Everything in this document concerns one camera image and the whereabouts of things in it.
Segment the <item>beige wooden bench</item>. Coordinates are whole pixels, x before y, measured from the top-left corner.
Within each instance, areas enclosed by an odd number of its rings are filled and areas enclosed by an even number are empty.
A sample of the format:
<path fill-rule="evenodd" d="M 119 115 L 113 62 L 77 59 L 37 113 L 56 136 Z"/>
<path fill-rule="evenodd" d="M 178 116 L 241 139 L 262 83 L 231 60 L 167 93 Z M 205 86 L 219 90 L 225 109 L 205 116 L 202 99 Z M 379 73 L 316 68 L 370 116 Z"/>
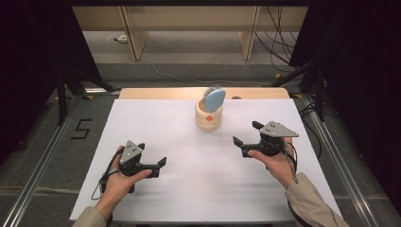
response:
<path fill-rule="evenodd" d="M 235 31 L 248 61 L 257 31 L 299 32 L 307 7 L 74 7 L 83 31 L 123 31 L 138 61 L 151 31 Z"/>

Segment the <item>wooden table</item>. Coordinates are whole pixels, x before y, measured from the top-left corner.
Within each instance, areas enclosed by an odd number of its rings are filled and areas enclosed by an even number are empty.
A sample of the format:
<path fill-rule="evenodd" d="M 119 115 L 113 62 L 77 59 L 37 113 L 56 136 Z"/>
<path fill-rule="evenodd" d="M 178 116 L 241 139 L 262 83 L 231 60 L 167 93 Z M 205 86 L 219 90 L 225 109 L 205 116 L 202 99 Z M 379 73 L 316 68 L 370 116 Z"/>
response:
<path fill-rule="evenodd" d="M 172 87 L 172 88 L 125 88 L 119 99 L 201 99 L 206 87 Z M 240 96 L 242 99 L 283 99 L 289 98 L 284 88 L 266 87 L 224 87 L 226 99 Z"/>

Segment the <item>metal floor rail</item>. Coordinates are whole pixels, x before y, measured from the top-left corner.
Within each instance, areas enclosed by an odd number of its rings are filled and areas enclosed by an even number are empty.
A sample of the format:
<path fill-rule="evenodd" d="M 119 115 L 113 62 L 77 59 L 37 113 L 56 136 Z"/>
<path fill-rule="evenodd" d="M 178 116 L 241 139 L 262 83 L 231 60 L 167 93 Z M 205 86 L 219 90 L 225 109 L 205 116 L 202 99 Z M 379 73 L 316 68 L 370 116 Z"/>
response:
<path fill-rule="evenodd" d="M 35 168 L 30 172 L 29 178 L 19 191 L 15 203 L 11 206 L 7 218 L 0 227 L 18 227 L 30 201 L 33 198 L 34 192 L 40 183 L 46 169 L 48 168 L 54 154 L 59 148 L 62 137 L 65 134 L 66 128 L 70 119 L 81 101 L 80 96 L 73 96 L 71 103 L 68 105 L 69 111 L 64 119 L 57 125 L 52 132 L 52 136 L 46 144 L 40 159 L 36 162 Z"/>
<path fill-rule="evenodd" d="M 321 121 L 317 111 L 313 111 L 311 114 L 312 121 L 317 129 L 319 136 L 321 137 L 327 152 L 331 157 L 331 160 L 338 171 L 341 181 L 351 199 L 356 211 L 363 223 L 364 227 L 378 227 L 377 219 L 373 213 L 373 210 L 365 199 L 361 189 L 358 187 L 355 178 L 353 177 L 350 169 L 346 165 L 340 151 L 334 142 L 328 128 L 325 123 Z"/>

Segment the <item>person's left hand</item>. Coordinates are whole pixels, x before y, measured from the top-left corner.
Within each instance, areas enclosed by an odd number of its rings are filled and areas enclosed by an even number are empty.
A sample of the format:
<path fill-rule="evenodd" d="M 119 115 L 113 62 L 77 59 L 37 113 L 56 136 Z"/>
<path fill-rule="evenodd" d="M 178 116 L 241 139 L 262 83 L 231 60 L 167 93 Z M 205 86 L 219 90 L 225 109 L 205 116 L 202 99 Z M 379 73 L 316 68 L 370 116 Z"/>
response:
<path fill-rule="evenodd" d="M 125 176 L 121 172 L 112 174 L 108 178 L 105 191 L 97 202 L 95 209 L 105 219 L 108 219 L 118 203 L 129 193 L 131 186 L 145 179 L 151 173 L 151 170 L 146 169 L 130 177 Z"/>

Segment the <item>person's right hand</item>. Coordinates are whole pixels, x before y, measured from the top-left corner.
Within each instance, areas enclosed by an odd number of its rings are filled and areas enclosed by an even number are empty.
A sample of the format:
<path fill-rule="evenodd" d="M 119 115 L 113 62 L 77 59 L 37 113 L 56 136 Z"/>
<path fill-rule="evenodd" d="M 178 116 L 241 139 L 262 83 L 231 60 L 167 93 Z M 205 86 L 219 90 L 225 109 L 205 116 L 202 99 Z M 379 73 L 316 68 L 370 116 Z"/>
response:
<path fill-rule="evenodd" d="M 262 162 L 270 174 L 285 188 L 287 189 L 293 181 L 293 172 L 295 167 L 293 162 L 286 156 L 286 154 L 278 153 L 275 156 L 266 156 L 257 150 L 250 150 L 248 154 Z"/>

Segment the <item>round floor socket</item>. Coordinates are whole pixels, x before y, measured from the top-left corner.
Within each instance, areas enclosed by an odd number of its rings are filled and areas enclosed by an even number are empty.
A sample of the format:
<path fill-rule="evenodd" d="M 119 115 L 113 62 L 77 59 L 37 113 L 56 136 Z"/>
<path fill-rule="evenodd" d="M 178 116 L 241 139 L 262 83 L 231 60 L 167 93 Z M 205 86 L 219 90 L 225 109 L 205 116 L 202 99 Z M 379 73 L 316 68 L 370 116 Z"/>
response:
<path fill-rule="evenodd" d="M 106 43 L 107 44 L 111 44 L 112 42 L 116 42 L 116 43 L 119 43 L 119 44 L 127 44 L 128 43 L 128 38 L 127 38 L 126 35 L 120 35 L 119 37 L 111 35 L 106 39 Z"/>

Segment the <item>dark curtain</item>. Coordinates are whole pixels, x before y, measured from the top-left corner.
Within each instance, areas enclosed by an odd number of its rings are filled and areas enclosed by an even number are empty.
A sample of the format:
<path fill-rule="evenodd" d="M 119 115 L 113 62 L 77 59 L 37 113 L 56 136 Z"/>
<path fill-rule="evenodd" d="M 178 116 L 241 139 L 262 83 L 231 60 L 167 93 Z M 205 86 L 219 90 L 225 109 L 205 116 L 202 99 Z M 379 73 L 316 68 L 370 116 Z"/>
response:
<path fill-rule="evenodd" d="M 300 0 L 308 6 L 295 60 L 320 61 L 327 92 L 401 215 L 401 0 Z"/>
<path fill-rule="evenodd" d="M 99 79 L 73 9 L 55 0 L 0 0 L 0 166 L 16 150 L 58 73 Z"/>

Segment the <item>cream ribbed cup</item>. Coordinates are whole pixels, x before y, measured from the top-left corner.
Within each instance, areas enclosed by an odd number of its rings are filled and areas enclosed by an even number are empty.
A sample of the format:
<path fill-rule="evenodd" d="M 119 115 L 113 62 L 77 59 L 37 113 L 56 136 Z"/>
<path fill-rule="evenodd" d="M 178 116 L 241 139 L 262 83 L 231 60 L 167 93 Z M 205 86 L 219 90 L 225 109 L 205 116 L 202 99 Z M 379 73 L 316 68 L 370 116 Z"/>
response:
<path fill-rule="evenodd" d="M 203 100 L 200 99 L 195 105 L 195 122 L 198 128 L 204 131 L 216 130 L 222 121 L 222 107 L 215 112 L 208 113 L 204 110 Z"/>

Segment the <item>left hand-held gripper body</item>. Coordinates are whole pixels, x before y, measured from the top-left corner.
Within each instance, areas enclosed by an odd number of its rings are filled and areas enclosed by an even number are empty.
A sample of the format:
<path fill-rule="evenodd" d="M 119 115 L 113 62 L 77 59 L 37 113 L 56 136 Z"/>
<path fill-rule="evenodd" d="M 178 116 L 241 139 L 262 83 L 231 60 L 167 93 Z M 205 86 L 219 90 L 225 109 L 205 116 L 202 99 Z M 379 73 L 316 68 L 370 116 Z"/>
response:
<path fill-rule="evenodd" d="M 160 174 L 160 168 L 157 164 L 145 165 L 141 163 L 142 152 L 138 145 L 132 141 L 128 141 L 126 146 L 123 148 L 122 155 L 119 161 L 119 170 L 125 176 L 133 176 L 143 170 L 149 169 L 151 173 L 148 175 L 149 178 L 158 178 Z"/>

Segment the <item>black tripod stand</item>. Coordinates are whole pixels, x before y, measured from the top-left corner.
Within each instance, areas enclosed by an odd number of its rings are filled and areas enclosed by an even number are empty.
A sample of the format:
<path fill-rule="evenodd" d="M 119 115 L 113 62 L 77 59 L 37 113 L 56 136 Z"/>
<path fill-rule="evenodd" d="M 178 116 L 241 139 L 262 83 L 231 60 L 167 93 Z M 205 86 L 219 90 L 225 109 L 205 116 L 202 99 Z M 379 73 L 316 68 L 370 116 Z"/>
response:
<path fill-rule="evenodd" d="M 58 103 L 59 103 L 59 122 L 60 125 L 67 116 L 67 104 L 65 88 L 68 88 L 74 96 L 83 96 L 85 89 L 81 84 L 82 80 L 88 80 L 94 85 L 105 89 L 107 92 L 117 92 L 120 88 L 113 87 L 105 83 L 102 79 L 97 79 L 91 75 L 83 72 L 74 67 L 63 68 L 57 74 L 57 92 L 58 92 Z"/>
<path fill-rule="evenodd" d="M 319 119 L 323 122 L 323 71 L 318 63 L 312 63 L 310 61 L 304 64 L 294 72 L 275 81 L 271 87 L 280 87 L 301 74 L 304 76 L 301 79 L 299 89 L 302 93 L 310 93 L 311 91 L 314 91 L 316 98 L 316 113 Z"/>

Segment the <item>light blue hairbrush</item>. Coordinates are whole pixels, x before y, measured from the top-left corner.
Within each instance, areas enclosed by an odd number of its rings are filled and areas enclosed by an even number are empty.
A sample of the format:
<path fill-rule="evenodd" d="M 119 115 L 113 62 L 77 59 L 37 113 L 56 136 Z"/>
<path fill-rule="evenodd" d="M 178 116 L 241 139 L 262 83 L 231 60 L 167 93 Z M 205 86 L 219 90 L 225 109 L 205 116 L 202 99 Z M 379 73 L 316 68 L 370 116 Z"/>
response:
<path fill-rule="evenodd" d="M 215 112 L 224 102 L 226 92 L 219 84 L 212 85 L 203 94 L 204 110 L 208 113 Z"/>

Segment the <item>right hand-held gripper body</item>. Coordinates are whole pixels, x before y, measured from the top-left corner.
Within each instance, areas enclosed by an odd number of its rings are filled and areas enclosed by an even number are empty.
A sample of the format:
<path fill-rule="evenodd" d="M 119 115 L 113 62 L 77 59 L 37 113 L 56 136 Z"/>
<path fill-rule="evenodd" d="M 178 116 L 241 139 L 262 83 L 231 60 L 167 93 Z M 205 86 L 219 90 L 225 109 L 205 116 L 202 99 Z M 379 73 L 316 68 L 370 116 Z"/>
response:
<path fill-rule="evenodd" d="M 299 134 L 282 125 L 271 121 L 259 131 L 260 141 L 257 144 L 244 145 L 240 148 L 243 157 L 249 157 L 250 150 L 257 150 L 266 156 L 274 156 L 284 151 L 284 137 L 298 137 Z"/>

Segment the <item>white table sheet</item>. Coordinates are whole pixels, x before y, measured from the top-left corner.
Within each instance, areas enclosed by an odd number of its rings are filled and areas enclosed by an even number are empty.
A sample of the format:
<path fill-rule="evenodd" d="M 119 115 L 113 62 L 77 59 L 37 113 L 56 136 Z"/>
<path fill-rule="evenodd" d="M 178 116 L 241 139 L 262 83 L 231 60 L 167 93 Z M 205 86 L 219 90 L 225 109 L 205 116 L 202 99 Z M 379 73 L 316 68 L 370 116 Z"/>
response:
<path fill-rule="evenodd" d="M 338 206 L 305 132 L 294 102 L 289 99 L 229 99 L 222 123 L 203 131 L 195 123 L 191 99 L 118 99 L 113 103 L 93 162 L 71 214 L 95 204 L 96 186 L 115 150 L 127 141 L 144 144 L 142 163 L 166 165 L 159 177 L 136 184 L 113 212 L 124 223 L 273 223 L 293 219 L 285 190 L 264 165 L 243 157 L 235 138 L 259 141 L 252 123 L 278 122 L 297 132 L 293 145 L 298 169 L 317 187 L 324 201 Z"/>

